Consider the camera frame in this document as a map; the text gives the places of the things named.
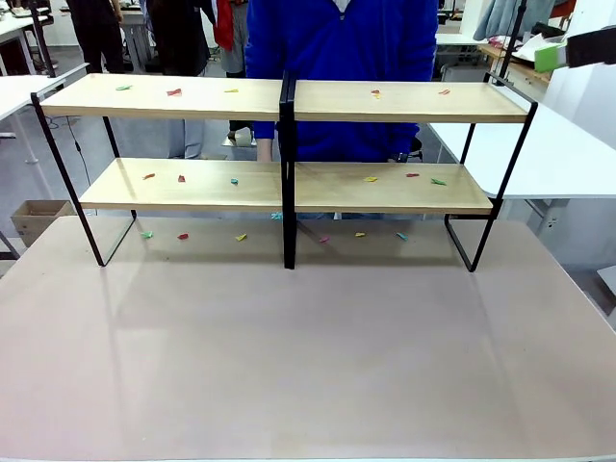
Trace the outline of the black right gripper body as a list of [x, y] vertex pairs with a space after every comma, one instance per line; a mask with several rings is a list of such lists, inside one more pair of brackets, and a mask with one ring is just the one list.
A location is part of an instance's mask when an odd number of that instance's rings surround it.
[[606, 26], [567, 39], [567, 66], [571, 68], [590, 64], [616, 64], [616, 27]]

